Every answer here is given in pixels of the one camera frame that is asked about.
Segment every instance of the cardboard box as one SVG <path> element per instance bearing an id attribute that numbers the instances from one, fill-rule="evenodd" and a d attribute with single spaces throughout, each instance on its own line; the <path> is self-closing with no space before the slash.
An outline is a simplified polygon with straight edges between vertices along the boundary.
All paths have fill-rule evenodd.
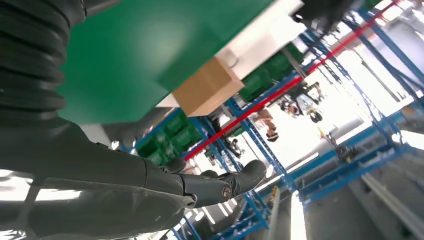
<path id="1" fill-rule="evenodd" d="M 210 114 L 243 87 L 234 72 L 214 57 L 172 94 L 188 117 L 196 117 Z"/>

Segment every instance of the screw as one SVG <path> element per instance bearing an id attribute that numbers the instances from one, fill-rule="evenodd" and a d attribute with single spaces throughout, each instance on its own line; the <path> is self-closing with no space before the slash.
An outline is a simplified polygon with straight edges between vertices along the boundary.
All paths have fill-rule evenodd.
<path id="1" fill-rule="evenodd" d="M 229 187 L 224 187 L 224 189 L 222 190 L 222 195 L 224 196 L 224 198 L 229 199 L 231 197 L 231 189 Z"/>

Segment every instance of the metal bar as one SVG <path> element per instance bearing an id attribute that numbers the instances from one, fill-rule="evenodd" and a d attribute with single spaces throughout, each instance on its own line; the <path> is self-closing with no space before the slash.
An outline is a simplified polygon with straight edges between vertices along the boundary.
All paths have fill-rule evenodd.
<path id="1" fill-rule="evenodd" d="M 245 219 L 249 216 L 249 207 L 248 202 L 244 201 L 243 204 L 240 207 L 240 212 L 238 213 L 238 216 L 236 218 L 236 221 L 239 221 L 240 219 Z"/>
<path id="2" fill-rule="evenodd" d="M 203 132 L 203 130 L 206 130 L 207 132 L 210 132 L 211 134 L 213 134 L 213 129 L 212 128 L 209 128 L 209 126 L 207 126 L 207 125 L 203 125 L 202 124 L 202 122 L 199 120 L 199 119 L 197 119 L 197 118 L 195 118 L 195 117 L 191 117 L 190 118 L 190 120 L 191 120 L 191 122 L 194 124 L 194 126 L 198 129 L 198 131 L 200 132 L 200 134 L 202 135 L 202 137 L 203 138 L 207 138 L 208 136 L 206 135 L 206 133 L 204 133 Z M 224 150 L 224 152 L 226 151 L 226 147 L 225 147 L 225 145 L 223 144 L 223 142 L 222 142 L 222 140 L 221 139 L 219 139 L 218 140 L 218 142 L 217 142 L 219 145 L 220 145 L 220 147 Z M 224 161 L 224 159 L 223 159 L 223 157 L 222 157 L 222 155 L 221 155 L 221 153 L 216 149 L 216 147 L 213 145 L 213 144 L 211 144 L 210 146 L 210 149 L 213 151 L 213 153 L 215 154 L 215 156 L 216 156 L 216 159 L 218 160 L 218 162 L 221 164 L 221 166 L 227 171 L 227 172 L 231 172 L 230 171 L 230 168 L 228 167 L 228 165 L 225 163 L 225 161 Z M 238 164 L 237 163 L 235 163 L 235 161 L 234 161 L 234 167 L 236 168 L 236 169 L 238 169 L 238 171 L 240 171 L 241 169 L 240 169 L 240 167 L 238 166 Z M 250 196 L 250 194 L 248 193 L 248 192 L 246 192 L 246 193 L 244 193 L 243 194 L 243 196 L 244 196 L 244 198 L 246 199 L 246 201 L 247 201 L 247 204 L 249 204 L 249 206 L 253 209 L 253 211 L 255 212 L 255 214 L 257 215 L 257 217 L 258 217 L 258 219 L 265 225 L 265 226 L 267 226 L 268 224 L 267 224 L 267 221 L 266 221 L 266 219 L 264 218 L 264 216 L 263 216 L 263 214 L 261 213 L 261 211 L 259 211 L 259 209 L 258 209 L 258 207 L 256 206 L 256 204 L 255 204 L 255 201 L 253 201 L 252 200 L 252 197 Z"/>
<path id="3" fill-rule="evenodd" d="M 227 105 L 233 112 L 233 114 L 238 117 L 238 115 L 240 114 L 240 107 L 237 106 L 236 101 L 230 98 L 227 102 Z M 257 145 L 259 150 L 265 156 L 266 160 L 274 167 L 275 171 L 280 174 L 281 179 L 287 184 L 289 191 L 296 191 L 297 187 L 294 179 L 292 179 L 291 176 L 287 174 L 287 171 L 284 169 L 284 167 L 278 161 L 277 157 L 274 155 L 267 143 L 256 130 L 253 123 L 249 119 L 244 119 L 241 121 L 241 126 L 247 131 L 249 136 L 252 138 L 253 142 Z"/>
<path id="4" fill-rule="evenodd" d="M 365 21 L 374 21 L 365 10 L 358 11 Z M 415 75 L 424 87 L 424 73 L 408 58 L 408 56 L 393 42 L 393 40 L 378 26 L 373 25 L 371 29 L 387 45 L 387 47 L 402 61 L 402 63 Z"/>
<path id="5" fill-rule="evenodd" d="M 352 51 L 354 53 L 356 53 L 356 55 L 360 58 L 361 60 L 361 64 L 364 68 L 366 68 L 368 70 L 368 72 L 371 73 L 371 75 L 375 78 L 375 80 L 377 80 L 377 82 L 384 88 L 384 90 L 386 92 L 388 92 L 388 94 L 396 101 L 396 102 L 400 102 L 401 99 L 384 83 L 384 81 L 377 75 L 377 73 L 375 71 L 373 71 L 373 69 L 371 69 L 371 67 L 368 65 L 368 63 L 361 57 L 361 55 L 355 50 L 352 49 Z"/>
<path id="6" fill-rule="evenodd" d="M 355 32 L 356 37 L 358 37 L 360 35 L 358 29 L 354 29 L 354 32 Z M 310 31 L 309 31 L 309 36 L 312 38 L 312 40 L 314 40 L 314 38 L 316 38 L 316 36 Z M 322 44 L 321 42 L 317 43 L 316 48 L 319 49 L 323 54 L 329 54 L 330 53 L 330 50 L 324 44 Z M 390 142 L 392 139 L 390 138 L 390 136 L 387 135 L 386 132 L 384 132 L 382 130 L 382 128 L 380 127 L 380 124 L 378 122 L 378 119 L 374 115 L 374 112 L 378 115 L 378 117 L 380 119 L 385 118 L 384 114 L 371 101 L 371 99 L 367 96 L 367 94 L 365 94 L 365 92 L 362 91 L 362 89 L 353 80 L 353 78 L 348 73 L 348 71 L 339 63 L 339 61 L 337 61 L 337 59 L 334 56 L 332 56 L 330 58 L 330 61 L 337 67 L 337 69 L 341 72 L 341 74 L 343 74 L 343 76 L 349 81 L 350 84 L 352 84 L 352 86 L 356 89 L 356 91 L 362 97 L 363 103 L 365 104 L 365 106 L 368 110 L 368 114 L 371 117 L 373 124 L 377 127 L 377 129 L 380 131 L 380 133 L 386 138 L 386 140 L 388 142 Z"/>
<path id="7" fill-rule="evenodd" d="M 228 234 L 233 234 L 234 230 L 236 230 L 239 226 L 244 226 L 245 224 L 247 224 L 248 222 L 254 220 L 256 217 L 255 214 L 252 214 L 248 217 L 246 217 L 245 219 L 237 222 L 236 224 L 231 225 L 228 229 L 226 229 L 225 231 L 222 231 L 220 233 L 215 234 L 213 237 L 211 237 L 211 240 L 217 240 L 217 239 L 221 239 L 224 236 L 228 235 Z"/>
<path id="8" fill-rule="evenodd" d="M 208 139 L 208 136 L 204 132 L 204 128 L 203 128 L 202 124 L 200 123 L 200 121 L 197 118 L 195 118 L 195 117 L 190 117 L 190 121 L 193 123 L 194 127 L 199 131 L 199 133 L 202 136 L 202 138 L 204 140 Z M 213 152 L 213 154 L 215 155 L 215 157 L 218 160 L 219 164 L 221 164 L 221 166 L 227 172 L 231 172 L 230 171 L 230 168 L 227 166 L 227 164 L 225 164 L 225 161 L 224 161 L 221 153 L 218 151 L 218 149 L 213 144 L 210 144 L 209 145 L 209 148 Z"/>
<path id="9" fill-rule="evenodd" d="M 184 239 L 187 239 L 187 236 L 186 236 L 186 231 L 184 230 L 184 227 L 183 227 L 183 225 L 181 225 L 181 233 L 182 233 L 182 237 L 184 238 Z"/>
<path id="10" fill-rule="evenodd" d="M 330 52 L 330 50 L 324 46 L 323 44 L 319 44 L 318 42 L 314 43 L 313 41 L 317 40 L 317 37 L 315 36 L 315 34 L 309 30 L 307 30 L 305 33 L 301 34 L 300 39 L 307 45 L 307 46 L 312 46 L 314 45 L 314 48 L 311 48 L 311 52 L 316 56 L 317 59 L 321 59 L 322 55 L 328 54 Z M 339 64 L 339 62 L 336 60 L 336 57 L 331 57 L 330 60 L 333 62 L 333 64 L 340 70 L 340 72 L 343 73 L 347 73 L 347 71 Z M 331 84 L 333 84 L 333 86 L 340 92 L 340 93 L 344 93 L 344 94 L 348 94 L 350 96 L 350 98 L 353 100 L 353 102 L 361 109 L 364 110 L 366 109 L 366 105 L 364 106 L 364 102 L 358 102 L 357 99 L 345 88 L 343 87 L 343 81 L 342 79 L 333 71 L 333 69 L 326 63 L 324 62 L 322 64 L 322 66 L 327 70 L 327 72 L 332 76 L 332 78 L 336 81 L 336 83 L 331 82 L 329 79 L 327 79 Z M 365 113 L 369 114 L 368 109 L 366 109 L 364 111 Z"/>
<path id="11" fill-rule="evenodd" d="M 276 239 L 278 214 L 279 214 L 279 206 L 280 206 L 280 194 L 281 194 L 280 189 L 277 187 L 275 191 L 274 205 L 271 211 L 271 218 L 269 220 L 269 229 L 264 231 L 263 238 L 262 238 L 263 240 Z"/>
<path id="12" fill-rule="evenodd" d="M 397 72 L 397 74 L 399 74 L 400 77 L 402 77 L 403 79 L 405 79 L 405 81 L 407 81 L 408 83 L 414 85 L 416 88 L 418 88 L 421 92 L 424 93 L 424 87 L 423 86 L 418 85 L 414 80 L 412 80 L 412 78 L 410 78 L 409 76 L 405 75 L 405 73 L 401 72 L 399 69 L 395 68 L 393 65 L 391 65 L 391 67 L 392 67 L 392 69 L 394 69 Z"/>
<path id="13" fill-rule="evenodd" d="M 424 239 L 424 222 L 415 215 L 409 208 L 399 201 L 393 194 L 386 190 L 370 174 L 362 176 L 362 180 L 372 191 L 386 204 L 386 206 L 396 214 L 396 216 L 405 224 L 417 239 Z"/>
<path id="14" fill-rule="evenodd" d="M 287 48 L 283 47 L 281 49 L 281 52 L 287 57 L 288 62 L 291 64 L 291 66 L 294 68 L 294 70 L 299 74 L 303 79 L 305 79 L 308 75 L 305 73 L 305 71 L 300 67 L 300 63 L 296 61 L 296 59 L 293 57 L 293 55 L 287 50 Z"/>
<path id="15" fill-rule="evenodd" d="M 181 158 L 185 158 L 187 155 L 189 155 L 189 154 L 191 154 L 193 152 L 193 150 L 195 149 L 196 146 L 204 143 L 205 141 L 206 141 L 205 139 L 199 141 L 198 143 L 196 143 L 195 145 L 193 145 L 190 150 L 188 150 L 187 152 L 183 152 L 180 157 Z"/>
<path id="16" fill-rule="evenodd" d="M 208 128 L 208 132 L 210 132 L 211 134 L 215 134 L 215 131 L 213 129 L 213 127 L 210 125 L 209 121 L 204 118 L 205 123 L 207 124 L 206 128 Z M 224 142 L 222 141 L 222 139 L 218 139 L 216 140 L 216 143 L 218 143 L 218 145 L 222 148 L 222 150 L 224 151 L 224 154 L 227 156 L 227 158 L 230 160 L 230 162 L 233 164 L 234 168 L 237 170 L 237 172 L 241 172 L 242 169 L 241 167 L 238 165 L 238 163 L 236 162 L 236 160 L 233 158 L 231 152 L 227 149 L 227 147 L 225 146 Z M 265 204 L 265 202 L 262 200 L 261 196 L 259 196 L 259 194 L 255 191 L 253 191 L 253 195 L 256 197 L 256 199 L 258 200 L 258 202 L 261 204 L 261 206 L 266 210 L 266 212 L 269 211 L 267 205 Z M 260 217 L 261 221 L 266 221 L 265 218 L 263 218 L 263 216 Z"/>
<path id="17" fill-rule="evenodd" d="M 171 228 L 171 231 L 173 232 L 173 235 L 176 237 L 177 240 L 183 240 L 180 234 L 175 229 Z"/>
<path id="18" fill-rule="evenodd" d="M 315 64 L 316 63 L 314 62 L 314 60 L 312 60 L 312 61 L 310 61 L 310 63 L 308 63 L 307 65 L 303 66 L 302 69 L 304 69 L 304 71 L 307 71 L 308 69 L 312 68 Z M 267 91 L 265 91 L 261 96 L 257 97 L 250 104 L 244 106 L 244 108 L 242 110 L 243 113 L 244 112 L 247 112 L 247 111 L 250 111 L 250 109 L 252 109 L 254 106 L 256 106 L 257 104 L 261 103 L 263 100 L 269 98 L 273 93 L 275 93 L 279 89 L 285 87 L 288 83 L 290 83 L 292 80 L 295 80 L 297 77 L 299 77 L 298 73 L 296 71 L 292 71 L 288 76 L 283 77 L 283 79 L 282 79 L 281 82 L 279 82 L 276 85 L 272 86 L 270 89 L 268 89 Z"/>
<path id="19" fill-rule="evenodd" d="M 259 193 L 257 193 L 256 191 L 250 191 L 251 194 L 253 195 L 253 198 L 256 199 L 260 205 L 262 206 L 263 210 L 265 210 L 265 215 L 268 215 L 270 213 L 270 208 L 267 206 L 267 204 L 265 204 L 264 200 L 262 199 L 261 195 L 259 195 Z"/>
<path id="20" fill-rule="evenodd" d="M 349 174 L 347 176 L 345 176 L 344 178 L 340 179 L 338 182 L 323 188 L 321 191 L 311 195 L 308 199 L 306 199 L 303 204 L 307 205 L 310 204 L 313 201 L 316 201 L 318 199 L 321 199 L 323 197 L 325 197 L 327 194 L 334 192 L 342 187 L 344 187 L 345 185 L 347 185 L 348 183 L 350 183 L 351 181 L 359 178 L 360 176 L 362 176 L 363 174 L 369 173 L 375 169 L 380 168 L 381 166 L 383 166 L 385 163 L 393 161 L 395 159 L 397 159 L 400 155 L 404 154 L 405 152 L 410 150 L 410 146 L 408 145 L 402 145 L 400 148 L 398 148 L 396 151 L 394 151 L 394 153 L 389 154 L 388 156 L 382 157 L 381 159 L 368 164 L 367 166 L 362 167 L 360 170 Z"/>
<path id="21" fill-rule="evenodd" d="M 393 121 L 395 121 L 397 123 L 405 121 L 405 118 L 404 118 L 401 110 L 396 111 L 392 115 L 388 116 L 388 118 L 391 118 Z M 387 123 L 383 122 L 382 127 L 383 128 L 387 127 Z M 377 131 L 376 127 L 370 126 L 366 129 L 364 129 L 363 131 L 361 131 L 360 133 L 356 134 L 355 136 L 349 138 L 345 142 L 345 145 L 346 146 L 355 146 L 358 143 L 364 141 L 365 139 L 367 139 L 367 138 L 369 138 L 372 135 L 375 135 L 377 133 L 378 133 L 378 131 Z M 293 179 L 297 179 L 300 176 L 302 176 L 302 175 L 312 171 L 313 169 L 317 168 L 318 166 L 324 164 L 325 162 L 327 162 L 328 160 L 332 159 L 335 156 L 336 156 L 336 153 L 334 152 L 334 150 L 329 151 L 326 154 L 323 154 L 323 155 L 311 160 L 310 162 L 306 163 L 304 166 L 294 170 L 293 172 L 290 173 L 290 175 Z"/>
<path id="22" fill-rule="evenodd" d="M 358 28 L 358 24 L 354 22 L 350 22 L 347 20 L 343 20 L 343 22 L 350 27 L 352 30 L 355 30 Z M 376 47 L 362 34 L 358 35 L 358 39 L 362 42 L 362 44 L 368 48 L 368 50 L 374 55 L 374 57 L 387 69 L 387 71 L 400 83 L 400 85 L 408 92 L 409 95 L 413 97 L 414 100 L 418 101 L 419 98 L 415 91 L 412 89 L 410 85 L 406 83 L 406 79 L 403 79 L 399 73 L 400 71 L 397 71 L 395 67 L 393 67 L 389 61 L 386 60 L 386 58 L 376 49 Z"/>
<path id="23" fill-rule="evenodd" d="M 184 216 L 185 222 L 187 223 L 188 228 L 190 229 L 190 232 L 193 234 L 193 237 L 195 240 L 202 240 L 202 238 L 200 237 L 198 231 L 196 231 L 196 228 L 192 225 L 191 222 L 189 222 L 189 220 L 187 219 L 186 216 Z"/>
<path id="24" fill-rule="evenodd" d="M 302 195 L 307 196 L 308 194 L 312 193 L 313 191 L 319 189 L 321 186 L 328 185 L 338 178 L 342 177 L 346 173 L 349 173 L 351 171 L 354 171 L 358 168 L 360 168 L 360 163 L 366 163 L 367 161 L 370 161 L 371 159 L 374 159 L 378 156 L 381 152 L 386 152 L 389 149 L 393 148 L 393 146 L 385 144 L 382 146 L 375 147 L 370 152 L 367 152 L 366 154 L 363 154 L 362 156 L 357 157 L 356 159 L 353 159 L 350 163 L 345 163 L 338 168 L 334 169 L 330 173 L 327 173 L 326 175 L 320 177 L 319 179 L 311 182 L 304 188 L 300 190 Z"/>
<path id="25" fill-rule="evenodd" d="M 323 70 L 321 70 L 321 68 L 318 68 L 318 71 L 321 73 L 321 75 L 327 80 L 327 82 L 331 85 L 333 85 L 334 83 L 327 77 L 327 75 L 325 75 L 325 73 L 323 72 Z"/>
<path id="26" fill-rule="evenodd" d="M 233 235 L 231 237 L 231 239 L 234 239 L 234 240 L 242 239 L 245 236 L 247 236 L 247 235 L 249 235 L 249 234 L 251 234 L 253 232 L 258 231 L 259 229 L 261 229 L 263 227 L 264 226 L 262 224 L 260 224 L 259 222 L 258 223 L 255 223 L 252 226 L 249 226 L 249 227 L 246 227 L 246 228 L 242 229 L 241 231 L 239 231 L 238 233 L 236 233 L 235 235 Z"/>
<path id="27" fill-rule="evenodd" d="M 247 146 L 250 148 L 250 150 L 252 151 L 252 153 L 254 154 L 254 156 L 256 157 L 256 159 L 259 160 L 258 155 L 256 154 L 256 152 L 253 150 L 252 146 L 249 144 L 248 140 L 245 138 L 245 136 L 243 134 L 241 134 L 241 137 L 244 139 L 244 141 L 246 142 Z"/>

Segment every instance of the black flexible tube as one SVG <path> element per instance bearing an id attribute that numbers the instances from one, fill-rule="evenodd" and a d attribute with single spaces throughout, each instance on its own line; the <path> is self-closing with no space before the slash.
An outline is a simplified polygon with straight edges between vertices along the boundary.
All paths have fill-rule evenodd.
<path id="1" fill-rule="evenodd" d="M 0 118 L 55 118 L 65 106 L 59 65 L 71 27 L 86 18 L 82 1 L 2 0 L 0 16 Z"/>
<path id="2" fill-rule="evenodd" d="M 122 0 L 84 0 L 87 17 L 99 14 L 120 2 Z"/>

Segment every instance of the person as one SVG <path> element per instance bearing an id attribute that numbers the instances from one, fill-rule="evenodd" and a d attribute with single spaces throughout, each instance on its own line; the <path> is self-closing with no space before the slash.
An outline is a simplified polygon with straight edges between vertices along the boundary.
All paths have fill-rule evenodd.
<path id="1" fill-rule="evenodd" d="M 268 142 L 275 142 L 279 135 L 276 132 L 277 127 L 273 123 L 273 116 L 271 113 L 266 110 L 264 107 L 259 109 L 256 114 L 252 117 L 252 121 L 258 126 L 258 128 L 261 128 L 263 126 L 266 126 L 268 129 L 266 130 L 266 137 Z"/>

